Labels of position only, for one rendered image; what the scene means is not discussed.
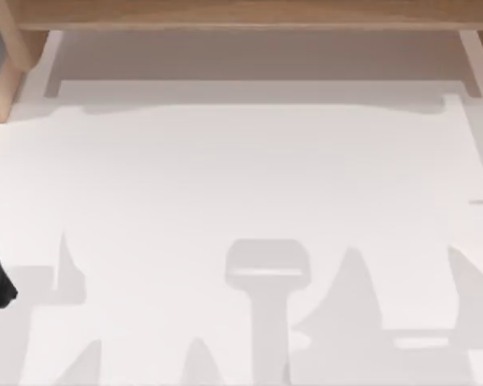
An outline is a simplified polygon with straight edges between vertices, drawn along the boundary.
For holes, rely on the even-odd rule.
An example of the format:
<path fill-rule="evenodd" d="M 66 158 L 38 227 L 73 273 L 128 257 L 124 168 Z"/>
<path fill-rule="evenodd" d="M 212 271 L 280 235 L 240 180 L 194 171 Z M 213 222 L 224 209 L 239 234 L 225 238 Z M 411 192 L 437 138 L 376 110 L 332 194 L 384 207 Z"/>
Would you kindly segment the wooden open shelf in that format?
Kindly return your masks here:
<path fill-rule="evenodd" d="M 0 123 L 10 116 L 23 77 L 39 62 L 46 31 L 23 27 L 23 14 L 32 0 L 0 0 Z"/>

